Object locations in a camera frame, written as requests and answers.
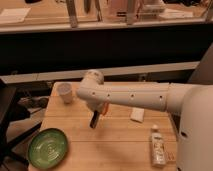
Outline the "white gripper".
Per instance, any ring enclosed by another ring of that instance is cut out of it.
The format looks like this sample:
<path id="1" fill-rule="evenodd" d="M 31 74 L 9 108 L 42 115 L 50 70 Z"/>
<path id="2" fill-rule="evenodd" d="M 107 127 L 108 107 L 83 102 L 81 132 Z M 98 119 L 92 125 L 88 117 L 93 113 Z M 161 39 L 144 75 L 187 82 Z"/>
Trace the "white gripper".
<path id="1" fill-rule="evenodd" d="M 104 102 L 96 102 L 96 101 L 89 101 L 87 103 L 87 107 L 94 111 L 93 117 L 90 121 L 90 127 L 95 129 L 100 117 L 100 113 L 103 113 L 105 110 L 105 103 Z"/>

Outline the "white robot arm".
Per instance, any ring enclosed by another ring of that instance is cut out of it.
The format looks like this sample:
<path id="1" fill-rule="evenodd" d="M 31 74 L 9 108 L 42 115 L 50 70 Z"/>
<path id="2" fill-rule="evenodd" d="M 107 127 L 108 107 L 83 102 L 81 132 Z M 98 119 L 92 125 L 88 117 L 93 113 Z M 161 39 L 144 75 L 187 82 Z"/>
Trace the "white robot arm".
<path id="1" fill-rule="evenodd" d="M 111 85 L 89 70 L 77 96 L 90 110 L 104 103 L 166 111 L 180 117 L 177 171 L 213 171 L 213 85 L 137 83 Z"/>

